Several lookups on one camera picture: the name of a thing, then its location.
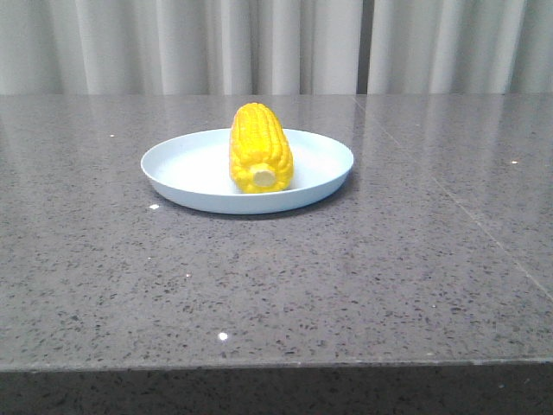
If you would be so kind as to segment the yellow corn cob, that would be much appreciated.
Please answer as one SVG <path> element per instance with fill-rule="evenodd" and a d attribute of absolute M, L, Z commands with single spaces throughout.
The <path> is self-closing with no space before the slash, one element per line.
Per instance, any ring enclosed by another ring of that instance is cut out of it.
<path fill-rule="evenodd" d="M 280 120 L 266 105 L 248 103 L 234 115 L 230 133 L 230 177 L 247 194 L 285 190 L 294 158 Z"/>

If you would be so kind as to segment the white pleated curtain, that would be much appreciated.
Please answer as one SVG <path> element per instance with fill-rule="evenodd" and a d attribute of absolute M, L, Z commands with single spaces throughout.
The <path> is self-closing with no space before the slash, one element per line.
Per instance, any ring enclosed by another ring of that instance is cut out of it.
<path fill-rule="evenodd" d="M 4 1 L 1 91 L 545 93 L 549 1 Z"/>

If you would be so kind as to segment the light blue round plate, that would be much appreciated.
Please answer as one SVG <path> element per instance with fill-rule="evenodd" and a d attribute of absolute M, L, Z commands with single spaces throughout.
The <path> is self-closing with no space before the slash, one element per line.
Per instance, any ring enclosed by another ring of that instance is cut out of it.
<path fill-rule="evenodd" d="M 353 153 L 342 143 L 313 132 L 286 129 L 293 155 L 288 187 L 270 192 L 277 169 L 258 162 L 245 177 L 260 193 L 246 193 L 231 177 L 228 129 L 169 139 L 142 157 L 141 167 L 157 193 L 187 208 L 217 214 L 270 214 L 316 203 L 339 189 L 353 167 Z"/>

